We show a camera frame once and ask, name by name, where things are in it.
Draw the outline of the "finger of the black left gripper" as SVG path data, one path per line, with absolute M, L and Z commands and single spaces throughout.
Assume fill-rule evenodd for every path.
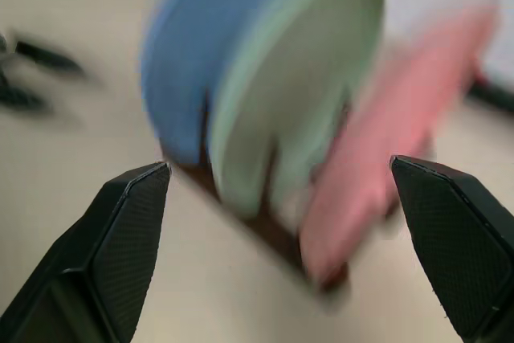
M 37 94 L 14 86 L 1 88 L 1 106 L 19 112 L 44 112 L 49 108 Z
M 83 68 L 75 60 L 46 47 L 18 40 L 14 52 L 50 70 L 73 76 L 84 76 Z

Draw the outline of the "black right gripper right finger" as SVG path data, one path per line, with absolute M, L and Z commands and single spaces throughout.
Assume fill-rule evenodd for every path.
M 423 271 L 464 342 L 513 340 L 513 215 L 474 176 L 394 156 L 391 171 Z

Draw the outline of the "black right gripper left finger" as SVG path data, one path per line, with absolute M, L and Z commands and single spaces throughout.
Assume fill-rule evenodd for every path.
M 157 262 L 171 170 L 103 184 L 1 316 L 3 342 L 130 342 Z

